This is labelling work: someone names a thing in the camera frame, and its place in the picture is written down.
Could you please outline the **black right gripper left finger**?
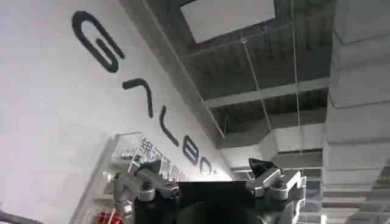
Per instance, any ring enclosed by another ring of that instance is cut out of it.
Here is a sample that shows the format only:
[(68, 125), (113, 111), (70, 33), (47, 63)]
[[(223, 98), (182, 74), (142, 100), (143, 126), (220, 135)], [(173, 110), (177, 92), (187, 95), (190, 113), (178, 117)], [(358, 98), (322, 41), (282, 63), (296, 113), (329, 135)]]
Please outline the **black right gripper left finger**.
[(145, 162), (136, 167), (133, 173), (118, 172), (113, 179), (113, 199), (115, 202), (135, 200), (150, 202), (159, 195), (164, 199), (177, 199), (181, 196), (175, 181), (164, 179), (160, 174), (161, 160)]

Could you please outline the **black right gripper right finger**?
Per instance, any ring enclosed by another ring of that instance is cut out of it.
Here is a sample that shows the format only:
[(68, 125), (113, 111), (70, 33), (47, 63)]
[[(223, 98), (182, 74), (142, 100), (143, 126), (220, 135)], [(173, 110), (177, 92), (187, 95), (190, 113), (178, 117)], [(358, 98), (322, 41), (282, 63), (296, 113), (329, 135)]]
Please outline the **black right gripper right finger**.
[(307, 177), (299, 170), (283, 170), (271, 161), (249, 158), (255, 179), (248, 181), (248, 191), (256, 198), (269, 194), (273, 200), (304, 200)]

